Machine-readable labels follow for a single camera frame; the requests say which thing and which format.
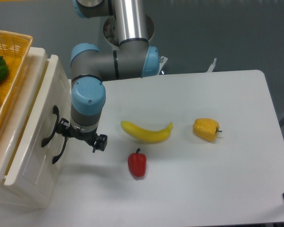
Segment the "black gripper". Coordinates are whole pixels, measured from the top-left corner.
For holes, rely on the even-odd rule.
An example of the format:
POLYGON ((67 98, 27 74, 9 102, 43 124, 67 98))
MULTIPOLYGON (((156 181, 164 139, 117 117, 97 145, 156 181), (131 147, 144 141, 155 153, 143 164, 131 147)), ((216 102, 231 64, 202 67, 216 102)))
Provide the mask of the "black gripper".
POLYGON ((87 142, 92 148, 92 152, 96 150, 104 151, 107 146, 108 136, 105 134, 97 135, 97 127, 92 131, 74 128, 69 121, 61 118, 55 126, 55 132, 66 138, 76 138, 77 140, 87 142))

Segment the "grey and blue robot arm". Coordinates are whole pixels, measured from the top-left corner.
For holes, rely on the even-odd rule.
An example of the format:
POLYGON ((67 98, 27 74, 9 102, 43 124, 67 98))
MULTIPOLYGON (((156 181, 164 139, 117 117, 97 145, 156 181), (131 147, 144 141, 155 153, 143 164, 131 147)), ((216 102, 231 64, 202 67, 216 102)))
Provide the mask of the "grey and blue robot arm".
POLYGON ((103 151, 107 136, 97 134, 106 101, 105 81, 144 78, 159 73, 158 49, 149 45, 146 14, 141 0, 76 0, 81 17, 113 16, 118 50, 101 53, 89 43, 76 45, 71 52, 71 116, 57 117, 53 134, 75 138, 103 151))

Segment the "white bracket near arm base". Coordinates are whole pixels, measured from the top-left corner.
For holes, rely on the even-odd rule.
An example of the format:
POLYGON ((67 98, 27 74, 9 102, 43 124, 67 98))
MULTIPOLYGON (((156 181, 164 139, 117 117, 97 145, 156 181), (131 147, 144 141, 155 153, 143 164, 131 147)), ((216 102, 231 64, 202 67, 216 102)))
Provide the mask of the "white bracket near arm base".
POLYGON ((159 65, 159 72, 158 72, 159 75, 165 74, 165 65, 166 65, 167 61, 168 61, 167 57, 160 56, 160 58, 159 58, 160 65, 159 65))

